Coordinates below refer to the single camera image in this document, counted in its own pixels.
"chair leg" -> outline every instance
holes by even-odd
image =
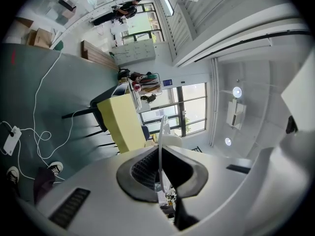
[[[62,116],[61,118],[62,119],[66,119],[66,118],[71,118],[72,116],[73,117],[75,117],[75,116],[82,116],[82,115],[86,115],[86,114],[89,114],[89,113],[93,113],[96,110],[97,110],[97,107],[95,107],[95,108],[88,108],[88,109],[85,109],[85,110],[77,111],[77,112],[74,112],[74,113]]]
[[[93,133],[91,135],[87,135],[85,137],[90,137],[90,136],[97,135],[97,134],[100,134],[100,133],[103,133],[103,130],[97,131],[97,132],[95,132],[95,133]]]
[[[115,143],[110,143],[110,144],[102,144],[102,145],[99,145],[99,147],[103,147],[103,146],[107,146],[107,145],[113,145]]]

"tree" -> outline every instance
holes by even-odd
[[[187,117],[185,117],[185,124],[189,123],[189,119]],[[179,125],[179,120],[178,118],[176,118],[176,125]],[[186,133],[189,133],[191,131],[191,127],[190,126],[186,126]]]

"shoelace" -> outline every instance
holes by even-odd
[[[16,177],[14,175],[10,175],[10,180],[16,184]]]
[[[58,174],[59,173],[59,169],[58,169],[57,166],[53,167],[51,170],[53,171],[54,174]]]

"round ceiling light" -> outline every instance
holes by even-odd
[[[229,139],[229,138],[226,138],[225,139],[225,143],[226,143],[226,145],[231,146],[232,145],[232,140]]]
[[[242,90],[239,87],[233,88],[233,95],[235,98],[239,98],[242,96]]]

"red mark on floor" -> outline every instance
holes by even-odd
[[[12,65],[15,64],[15,49],[13,50],[13,53],[12,53],[11,63],[12,63]]]

